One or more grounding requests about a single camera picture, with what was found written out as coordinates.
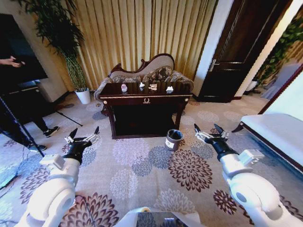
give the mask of person's hand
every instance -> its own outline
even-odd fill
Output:
[[[14,62],[14,60],[16,60],[15,57],[11,56],[10,58],[7,59],[0,59],[0,64],[1,65],[11,65],[12,67],[15,68],[20,68],[22,65],[25,65],[25,62],[21,62],[21,63],[16,63]]]

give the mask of floor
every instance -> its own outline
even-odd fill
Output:
[[[33,123],[26,127],[37,143],[48,146],[46,154],[61,155],[68,149],[64,136],[73,129],[78,127],[78,136],[88,136],[100,127],[101,140],[85,150],[76,187],[96,226],[113,226],[129,210],[149,206],[182,213],[196,210],[209,227],[248,227],[252,221],[230,197],[213,148],[195,138],[193,124],[206,132],[215,131],[213,123],[231,131],[243,115],[257,114],[266,102],[255,94],[227,104],[190,101],[180,124],[184,141],[176,152],[164,148],[165,138],[112,140],[109,119],[100,114],[100,107],[95,102],[82,105],[74,94],[60,104],[61,112],[83,127],[57,113],[45,117],[49,127],[61,127],[50,138],[44,138]],[[228,143],[239,152],[256,148],[266,155],[254,165],[254,172],[268,179],[280,192],[282,203],[303,220],[303,177],[245,130],[231,134]],[[49,171],[39,164],[40,159],[39,154],[28,153],[0,135],[0,178],[19,166],[19,177],[0,192],[1,196],[8,191],[0,199],[1,220],[18,221],[35,188],[47,181]],[[60,226],[91,227],[92,222],[84,200],[77,197]]]

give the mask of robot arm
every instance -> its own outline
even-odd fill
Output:
[[[223,177],[228,183],[232,197],[241,204],[256,226],[303,227],[280,202],[279,192],[265,178],[252,173],[252,165],[263,158],[258,150],[245,150],[240,155],[226,143],[228,133],[215,124],[219,134],[201,132],[195,124],[196,136],[209,143],[217,152],[223,166]]]
[[[86,138],[74,138],[76,133],[65,138],[70,147],[65,156],[46,155],[40,161],[50,170],[49,181],[34,191],[17,227],[57,227],[73,204],[83,151],[99,139],[99,127]]]

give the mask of television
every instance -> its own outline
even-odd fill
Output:
[[[19,83],[47,78],[45,71],[13,16],[0,14],[0,21],[0,59],[13,56],[17,61],[25,62],[25,65],[20,68],[15,68],[11,65],[0,65],[2,83],[9,87]]]

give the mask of black pants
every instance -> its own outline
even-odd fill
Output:
[[[29,108],[28,105],[12,105],[12,102],[8,103],[9,108],[15,112],[16,108],[22,109],[22,113],[27,115],[27,118],[30,121],[33,121],[41,131],[47,131],[48,128],[45,124],[45,121],[41,116],[35,113],[35,109]],[[19,125],[14,122],[10,114],[7,110],[0,104],[0,132],[6,135],[7,137],[11,138],[17,143],[20,143],[26,147],[32,142],[29,138],[23,133],[20,129]]]
[[[32,142],[23,133],[19,125],[9,117],[3,117],[4,116],[1,116],[2,119],[0,121],[0,132],[3,133],[3,135],[11,138],[13,141],[28,147],[28,145]],[[32,121],[38,126],[39,129],[41,129],[41,131],[46,131],[48,129],[42,117],[34,118]]]

